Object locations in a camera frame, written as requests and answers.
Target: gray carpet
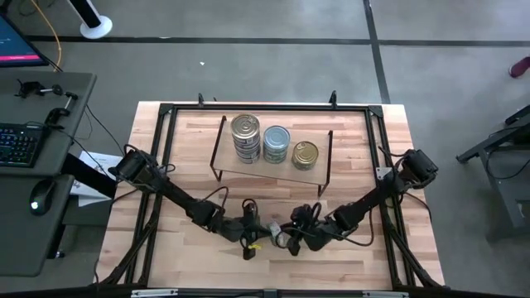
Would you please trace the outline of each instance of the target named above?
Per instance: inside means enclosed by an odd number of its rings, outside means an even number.
[[[525,0],[372,0],[378,38],[420,41],[530,41]],[[114,21],[111,36],[368,39],[362,0],[94,0]],[[60,35],[78,36],[79,20],[59,1],[45,12]],[[38,15],[10,12],[26,34],[50,35]],[[36,45],[55,59],[55,43]],[[63,43],[65,71],[99,80],[90,106],[120,143],[137,102],[192,100],[381,103],[370,46]],[[488,243],[499,200],[478,160],[455,156],[530,103],[530,74],[507,76],[530,47],[381,46],[391,103],[406,106],[416,148],[440,167],[426,189],[446,284],[455,289],[529,296],[528,238]],[[120,110],[119,117],[111,113]],[[84,136],[83,125],[78,135]],[[94,125],[87,149],[118,153]],[[36,278],[0,278],[0,291],[81,286],[103,239],[102,228],[70,229],[67,258]]]

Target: stacked cans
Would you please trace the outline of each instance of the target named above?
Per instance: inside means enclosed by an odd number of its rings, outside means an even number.
[[[252,114],[240,114],[232,119],[230,127],[239,160],[247,164],[258,161],[261,152],[258,118]]]
[[[267,128],[263,134],[263,158],[265,161],[274,164],[285,161],[290,141],[291,135],[284,127],[275,125]]]

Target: monitor screen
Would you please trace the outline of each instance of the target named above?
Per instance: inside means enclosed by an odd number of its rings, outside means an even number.
[[[48,65],[41,53],[0,14],[0,67]]]

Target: can lid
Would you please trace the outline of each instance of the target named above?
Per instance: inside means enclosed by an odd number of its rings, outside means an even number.
[[[259,132],[259,121],[251,114],[240,114],[230,124],[236,137],[250,138]]]
[[[291,134],[281,126],[267,128],[263,134],[263,144],[271,149],[285,149],[289,146]]]
[[[312,164],[318,158],[318,148],[312,142],[299,142],[295,146],[294,157],[301,164]]]

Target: tuna can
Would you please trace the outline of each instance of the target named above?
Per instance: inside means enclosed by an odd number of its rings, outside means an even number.
[[[252,114],[240,114],[230,123],[232,137],[238,144],[259,142],[259,120]]]
[[[317,159],[318,148],[312,142],[299,142],[292,151],[292,164],[300,171],[312,169]]]
[[[240,114],[230,123],[235,151],[244,163],[258,161],[261,153],[259,121],[252,114]]]
[[[284,127],[275,125],[267,128],[263,133],[265,161],[275,164],[285,161],[290,141],[291,135]]]

